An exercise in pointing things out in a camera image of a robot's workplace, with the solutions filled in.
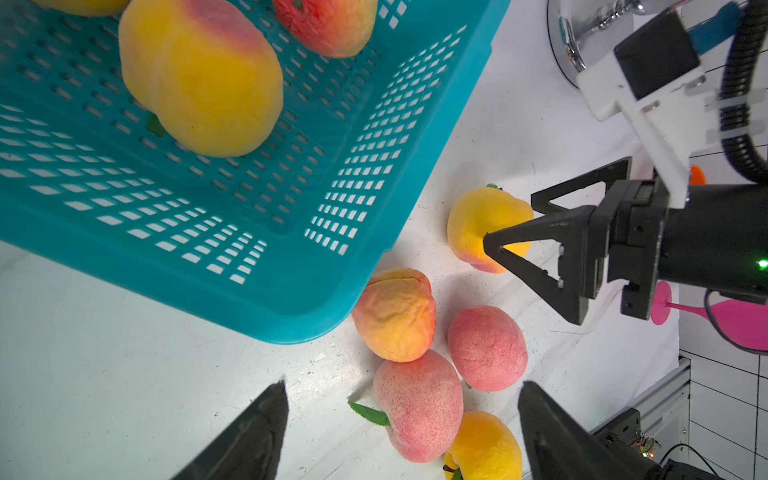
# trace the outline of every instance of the basket hole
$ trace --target basket hole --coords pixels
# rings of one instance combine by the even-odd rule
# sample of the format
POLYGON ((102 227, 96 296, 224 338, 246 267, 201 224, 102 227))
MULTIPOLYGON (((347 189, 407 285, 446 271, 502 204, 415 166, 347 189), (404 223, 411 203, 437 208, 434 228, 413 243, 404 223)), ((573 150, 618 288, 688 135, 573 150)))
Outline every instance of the basket hole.
POLYGON ((61 17, 59 17, 59 18, 58 18, 58 20, 59 20, 59 22, 60 22, 60 23, 61 23, 63 26, 65 26, 65 27, 69 28, 69 29, 70 29, 70 30, 72 30, 72 31, 80 31, 80 30, 82 30, 82 27, 81 27, 80 25, 78 25, 78 24, 74 23, 73 21, 71 21, 71 20, 70 20, 69 18, 67 18, 67 17, 61 16, 61 17))
POLYGON ((80 50, 80 54, 94 63, 101 63, 101 57, 96 55, 94 52, 88 50, 87 48, 83 48, 82 50, 80 50))
POLYGON ((55 57, 61 56, 61 52, 56 47, 54 47, 53 45, 49 44, 44 40, 38 40, 38 47, 46 50, 48 53, 50 53, 55 57))
POLYGON ((91 43, 96 45, 97 47, 99 47, 101 50, 104 50, 104 51, 110 51, 112 49, 112 47, 110 47, 109 45, 105 44, 100 38, 97 38, 97 37, 91 37, 91 43))
POLYGON ((73 60, 69 62, 69 65, 75 68, 76 70, 80 71, 83 74, 90 75, 91 69, 80 63, 79 61, 73 60))
POLYGON ((120 123, 119 121, 112 122, 112 126, 117 128, 119 131, 123 132, 126 135, 131 134, 131 129, 120 123))
POLYGON ((141 137, 139 139, 142 145, 144 145, 147 148, 151 148, 152 150, 157 150, 157 145, 150 140, 149 138, 141 137))
POLYGON ((97 110, 96 108, 94 108, 90 104, 83 105, 83 110, 87 111, 89 114, 93 115, 96 118, 103 118, 104 117, 104 114, 102 114, 99 110, 97 110))
POLYGON ((34 73, 29 68, 21 66, 21 67, 18 68, 18 71, 21 72, 22 74, 26 75, 29 79, 31 79, 33 81, 40 81, 40 78, 41 78, 40 75, 34 73))
POLYGON ((99 30, 101 30, 103 33, 109 35, 114 40, 118 39, 118 33, 115 30, 112 30, 109 27, 105 27, 105 26, 102 25, 102 26, 99 27, 99 30))
POLYGON ((120 93, 120 88, 118 88, 117 85, 111 83, 110 81, 101 80, 101 84, 104 85, 112 93, 116 93, 116 94, 120 93))
POLYGON ((129 110, 126 110, 125 108, 120 110, 120 113, 121 113, 121 115, 126 117, 128 120, 134 122, 135 124, 139 123, 139 121, 140 121, 139 117, 137 117, 135 114, 133 114, 129 110))

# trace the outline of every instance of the white table surface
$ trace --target white table surface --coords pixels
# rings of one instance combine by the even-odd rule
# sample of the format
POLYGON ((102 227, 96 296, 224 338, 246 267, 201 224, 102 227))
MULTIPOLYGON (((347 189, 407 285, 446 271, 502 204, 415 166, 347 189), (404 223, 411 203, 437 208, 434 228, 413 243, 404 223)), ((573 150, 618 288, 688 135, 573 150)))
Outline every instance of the white table surface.
MULTIPOLYGON (((432 348, 444 356, 445 331, 459 310, 504 309, 525 334, 525 379, 591 429, 677 365, 677 314, 663 326, 623 317, 623 283, 613 282, 591 302, 585 324, 572 326, 511 274, 459 262, 445 239, 453 201, 477 186, 496 183, 527 200, 625 155, 634 156, 639 174, 650 173, 627 122, 596 122, 561 75, 545 6, 512 2, 478 87, 380 267, 410 266, 432 281, 432 348)), ((587 189, 563 204, 595 204, 601 195, 587 189)), ((556 255, 555 242, 538 242, 528 259, 554 272, 556 255)), ((351 319, 311 343, 272 346, 0 244, 4 480, 165 480, 281 377, 290 422, 278 478, 442 478, 439 461, 403 460, 383 428, 346 405, 353 393, 372 402, 380 363, 351 319)), ((522 444, 520 387, 465 388, 465 408, 497 415, 522 444)))

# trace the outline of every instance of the pink peach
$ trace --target pink peach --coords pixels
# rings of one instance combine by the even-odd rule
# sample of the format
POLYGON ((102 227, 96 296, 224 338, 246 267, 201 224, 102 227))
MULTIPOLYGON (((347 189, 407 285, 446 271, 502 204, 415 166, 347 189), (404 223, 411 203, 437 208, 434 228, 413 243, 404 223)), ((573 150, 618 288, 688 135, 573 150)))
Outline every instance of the pink peach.
POLYGON ((326 57, 360 53, 376 23, 376 0, 273 1, 283 27, 301 45, 326 57))
POLYGON ((462 385, 451 363, 434 350, 408 363, 385 361, 373 394, 389 417, 389 441, 403 458, 431 462, 445 453, 462 422, 462 385))
POLYGON ((528 365, 525 338, 517 323, 495 306, 473 306, 448 328, 448 347, 469 386, 499 392, 517 382, 528 365))

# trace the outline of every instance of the artificial peach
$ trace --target artificial peach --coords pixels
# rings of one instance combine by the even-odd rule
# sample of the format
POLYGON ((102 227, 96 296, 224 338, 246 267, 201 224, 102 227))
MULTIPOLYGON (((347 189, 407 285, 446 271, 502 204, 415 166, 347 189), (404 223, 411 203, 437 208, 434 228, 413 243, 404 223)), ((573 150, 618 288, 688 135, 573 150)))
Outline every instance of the artificial peach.
POLYGON ((280 63, 226 0, 133 0, 119 37, 126 87, 191 150, 237 157, 272 131, 283 108, 280 63))
POLYGON ((483 392, 508 388, 528 365, 523 332, 495 306, 473 306, 459 312, 448 328, 448 348, 467 385, 483 392))
POLYGON ((385 361, 373 378, 373 394, 389 417, 389 441, 406 460, 431 462, 453 443, 464 412, 462 385, 439 353, 385 361))
POLYGON ((277 18, 309 50, 331 58, 357 55, 376 23, 376 0, 273 0, 277 18))
MULTIPOLYGON (((470 190, 453 204, 448 216, 448 243, 459 260, 477 270, 504 273, 507 269, 485 253, 483 237, 529 220, 533 220, 531 205, 494 184, 488 184, 470 190)), ((505 248, 525 257, 531 242, 514 243, 505 248)))
POLYGON ((378 356, 418 359, 435 337, 435 300, 427 277, 412 268, 375 274, 352 311, 355 328, 378 356))
POLYGON ((83 17, 108 17, 125 10, 130 0, 33 0, 43 8, 83 17))

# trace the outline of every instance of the wrinkled peach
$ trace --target wrinkled peach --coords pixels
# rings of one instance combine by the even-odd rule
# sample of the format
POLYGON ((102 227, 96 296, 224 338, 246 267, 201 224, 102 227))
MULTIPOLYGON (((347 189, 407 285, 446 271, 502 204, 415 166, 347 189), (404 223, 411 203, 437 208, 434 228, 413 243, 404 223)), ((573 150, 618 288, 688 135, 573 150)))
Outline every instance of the wrinkled peach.
POLYGON ((525 338, 517 323, 495 306, 473 306, 448 328, 448 348, 469 386, 499 392, 517 382, 528 365, 525 338))
POLYGON ((357 332, 376 355, 418 359, 435 337, 435 300, 427 277, 411 268, 375 274, 352 311, 357 332))
POLYGON ((273 0, 277 18, 309 50, 331 58, 360 53, 376 23, 376 0, 273 0))
POLYGON ((245 155, 283 109, 283 73, 226 0, 133 0, 120 20, 125 86, 198 154, 245 155))
POLYGON ((389 417, 389 441, 406 460, 431 462, 453 443, 464 412, 462 385, 439 353, 384 362, 373 378, 373 394, 389 417))

